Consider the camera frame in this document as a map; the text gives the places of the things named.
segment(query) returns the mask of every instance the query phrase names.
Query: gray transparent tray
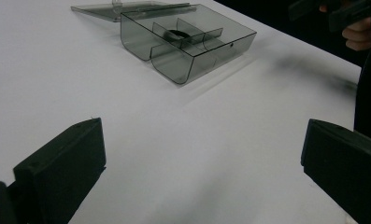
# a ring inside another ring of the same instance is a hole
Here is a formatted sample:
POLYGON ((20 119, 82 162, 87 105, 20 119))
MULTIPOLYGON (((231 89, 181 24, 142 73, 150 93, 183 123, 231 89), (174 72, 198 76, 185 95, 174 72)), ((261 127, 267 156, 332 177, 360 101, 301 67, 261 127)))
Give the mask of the gray transparent tray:
POLYGON ((121 12, 122 44, 177 84, 240 56, 255 36, 250 28, 203 5, 153 5, 121 12))

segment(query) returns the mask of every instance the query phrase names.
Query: dark background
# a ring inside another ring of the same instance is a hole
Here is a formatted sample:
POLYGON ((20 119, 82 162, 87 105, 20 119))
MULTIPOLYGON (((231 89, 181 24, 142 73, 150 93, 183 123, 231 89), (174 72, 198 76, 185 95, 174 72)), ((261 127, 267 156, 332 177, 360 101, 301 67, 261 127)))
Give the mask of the dark background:
POLYGON ((296 2, 296 0, 216 1, 346 61, 360 66, 364 64, 367 52, 356 52, 348 49, 345 45, 346 40, 342 37, 341 32, 329 32, 327 15, 319 12, 317 8, 297 21, 290 21, 288 6, 296 2))

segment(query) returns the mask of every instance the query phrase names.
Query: human hand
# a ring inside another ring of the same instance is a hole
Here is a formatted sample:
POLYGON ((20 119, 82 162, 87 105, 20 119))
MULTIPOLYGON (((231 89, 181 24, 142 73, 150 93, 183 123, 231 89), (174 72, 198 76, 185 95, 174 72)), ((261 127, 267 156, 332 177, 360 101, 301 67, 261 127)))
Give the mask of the human hand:
MULTIPOLYGON (((320 11, 326 12, 327 6, 320 6, 320 11)), ((342 35, 348 39, 346 46, 350 49, 356 51, 371 49, 371 19, 366 18, 353 23, 343 30, 342 35)))

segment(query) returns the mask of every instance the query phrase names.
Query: white table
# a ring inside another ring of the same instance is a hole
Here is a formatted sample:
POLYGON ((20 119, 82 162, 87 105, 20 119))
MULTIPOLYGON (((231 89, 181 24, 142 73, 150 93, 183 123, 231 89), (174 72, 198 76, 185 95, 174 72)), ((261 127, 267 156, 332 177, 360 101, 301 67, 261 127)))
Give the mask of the white table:
POLYGON ((123 48, 118 23, 70 10, 104 0, 0 1, 0 180, 100 117, 107 169, 70 223, 345 223, 300 156, 309 119, 352 128, 360 68, 189 2, 258 34, 240 58, 177 86, 123 48))

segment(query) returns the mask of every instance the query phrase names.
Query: white tabletop surface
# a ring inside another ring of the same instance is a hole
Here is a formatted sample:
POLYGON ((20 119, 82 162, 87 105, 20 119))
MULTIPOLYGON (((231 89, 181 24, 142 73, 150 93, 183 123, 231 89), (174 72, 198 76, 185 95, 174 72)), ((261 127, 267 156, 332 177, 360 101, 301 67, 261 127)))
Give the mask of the white tabletop surface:
POLYGON ((178 86, 123 48, 119 23, 70 10, 105 0, 0 0, 0 180, 100 117, 107 169, 72 224, 345 223, 300 157, 309 119, 352 128, 360 67, 212 0, 188 2, 258 34, 178 86))

